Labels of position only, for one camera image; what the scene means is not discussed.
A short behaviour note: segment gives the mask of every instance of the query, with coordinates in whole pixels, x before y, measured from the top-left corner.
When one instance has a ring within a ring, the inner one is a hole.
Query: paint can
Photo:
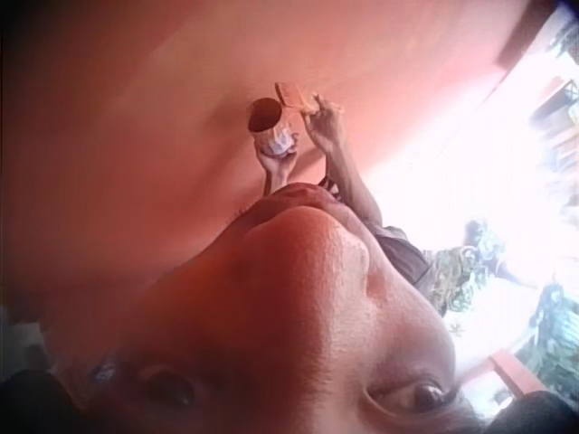
[[[276,99],[254,101],[250,105],[247,128],[255,139],[255,146],[266,156],[282,156],[295,145],[286,112]]]

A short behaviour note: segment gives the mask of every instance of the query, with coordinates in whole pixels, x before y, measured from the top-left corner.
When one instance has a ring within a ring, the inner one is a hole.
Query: person's left hand
[[[291,136],[293,137],[294,145],[281,156],[266,156],[259,149],[255,149],[261,167],[274,178],[287,179],[296,165],[296,160],[298,159],[298,133],[294,133]]]

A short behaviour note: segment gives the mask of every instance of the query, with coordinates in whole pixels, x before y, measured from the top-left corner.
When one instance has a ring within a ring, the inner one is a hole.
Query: eye
[[[182,375],[164,366],[152,366],[138,375],[147,397],[158,404],[182,410],[195,404],[192,384]]]
[[[434,382],[415,382],[389,392],[371,393],[370,396],[384,411],[392,413],[424,413],[436,410],[447,402],[450,395]]]

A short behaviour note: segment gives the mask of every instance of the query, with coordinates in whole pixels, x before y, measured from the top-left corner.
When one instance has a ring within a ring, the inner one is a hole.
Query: painted wall
[[[48,295],[48,317],[83,312],[78,328],[115,324],[120,294],[258,197],[246,107],[274,81],[345,106],[367,171],[465,92],[457,116],[489,94],[529,2],[87,3],[29,15],[3,71],[5,287]],[[321,155],[300,146],[296,178],[317,181]]]

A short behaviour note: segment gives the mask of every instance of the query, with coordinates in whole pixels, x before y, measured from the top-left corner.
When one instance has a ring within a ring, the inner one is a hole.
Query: person
[[[345,203],[318,185],[287,183],[295,152],[258,155],[270,171],[268,194],[133,306],[114,369],[82,413],[93,432],[484,429],[459,393],[441,318],[368,229],[381,216],[345,151],[339,110],[318,101],[307,131]],[[52,382],[38,382],[41,393],[27,383],[24,395],[50,399]],[[0,401],[23,396],[17,383],[3,386]],[[573,415],[562,412],[557,426],[568,428]],[[502,430],[502,421],[487,432],[529,432]]]

